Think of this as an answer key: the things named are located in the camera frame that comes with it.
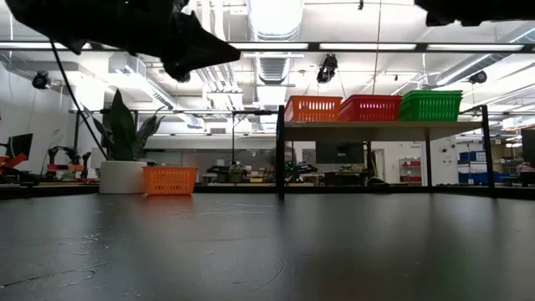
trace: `workbench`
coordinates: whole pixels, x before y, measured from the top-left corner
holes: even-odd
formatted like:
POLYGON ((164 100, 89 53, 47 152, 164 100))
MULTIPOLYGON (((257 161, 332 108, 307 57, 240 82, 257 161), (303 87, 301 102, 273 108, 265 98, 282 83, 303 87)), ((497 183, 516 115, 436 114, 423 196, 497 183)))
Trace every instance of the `workbench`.
POLYGON ((533 300, 535 202, 442 194, 0 202, 0 300, 533 300))

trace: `monitor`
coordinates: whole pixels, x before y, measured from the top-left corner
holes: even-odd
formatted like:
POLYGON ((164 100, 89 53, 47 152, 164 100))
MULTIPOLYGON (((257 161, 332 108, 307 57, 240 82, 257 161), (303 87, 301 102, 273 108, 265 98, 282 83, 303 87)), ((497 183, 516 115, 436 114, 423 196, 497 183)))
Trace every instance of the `monitor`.
POLYGON ((535 130, 521 130, 524 162, 535 162, 535 130))
POLYGON ((33 134, 10 137, 8 143, 5 144, 6 156, 12 159, 13 157, 18 156, 19 154, 24 154, 28 159, 30 157, 30 150, 32 148, 32 139, 33 134))
POLYGON ((316 164, 363 164, 363 143, 316 142, 316 164))

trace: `computer screen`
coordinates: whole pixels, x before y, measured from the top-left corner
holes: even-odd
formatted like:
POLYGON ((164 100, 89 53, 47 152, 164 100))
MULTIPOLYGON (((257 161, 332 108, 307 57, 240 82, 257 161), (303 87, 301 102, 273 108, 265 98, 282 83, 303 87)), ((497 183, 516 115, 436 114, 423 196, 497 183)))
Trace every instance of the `computer screen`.
POLYGON ((316 142, 316 163, 362 164, 364 163, 364 144, 316 142))
POLYGON ((6 156, 13 158, 19 154, 24 154, 27 158, 29 158, 30 150, 32 148, 32 139, 33 134, 10 137, 6 146, 6 156))

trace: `green basket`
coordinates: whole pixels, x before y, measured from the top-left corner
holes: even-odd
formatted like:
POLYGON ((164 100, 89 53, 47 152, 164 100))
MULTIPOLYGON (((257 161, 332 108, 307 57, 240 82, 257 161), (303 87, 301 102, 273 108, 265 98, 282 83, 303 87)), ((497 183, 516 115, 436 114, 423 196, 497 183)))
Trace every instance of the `green basket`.
POLYGON ((400 121, 457 121, 462 91, 411 91, 403 96, 400 121))

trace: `white planter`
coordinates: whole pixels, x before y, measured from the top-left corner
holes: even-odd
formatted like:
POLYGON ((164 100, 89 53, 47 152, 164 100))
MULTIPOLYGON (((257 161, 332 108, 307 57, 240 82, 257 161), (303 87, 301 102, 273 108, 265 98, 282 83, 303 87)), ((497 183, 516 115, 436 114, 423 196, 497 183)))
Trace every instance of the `white planter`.
POLYGON ((100 193, 145 193, 143 166, 146 162, 104 161, 100 166, 100 193))

